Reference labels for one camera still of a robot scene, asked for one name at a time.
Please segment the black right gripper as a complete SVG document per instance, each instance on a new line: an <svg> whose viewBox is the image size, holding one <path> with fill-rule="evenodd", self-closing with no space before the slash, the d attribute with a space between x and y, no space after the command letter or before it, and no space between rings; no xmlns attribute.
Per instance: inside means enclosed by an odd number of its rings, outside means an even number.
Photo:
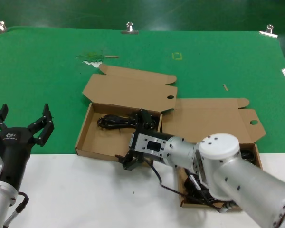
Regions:
<svg viewBox="0 0 285 228"><path fill-rule="evenodd" d="M154 131L156 121L145 109L133 112L134 129L131 137L129 151L125 156L115 155L124 170L132 171L148 158L163 163L164 148L173 135Z"/></svg>

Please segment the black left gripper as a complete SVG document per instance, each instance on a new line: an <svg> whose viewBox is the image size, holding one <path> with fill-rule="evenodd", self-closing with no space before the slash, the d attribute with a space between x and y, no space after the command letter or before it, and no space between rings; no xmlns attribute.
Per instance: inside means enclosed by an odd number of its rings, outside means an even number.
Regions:
<svg viewBox="0 0 285 228"><path fill-rule="evenodd" d="M0 157L3 161L0 181L19 190L32 147L46 144L54 130L54 123L48 104L44 105L42 116L27 128L7 128L4 121L8 111L8 106L3 104L0 109Z"/></svg>

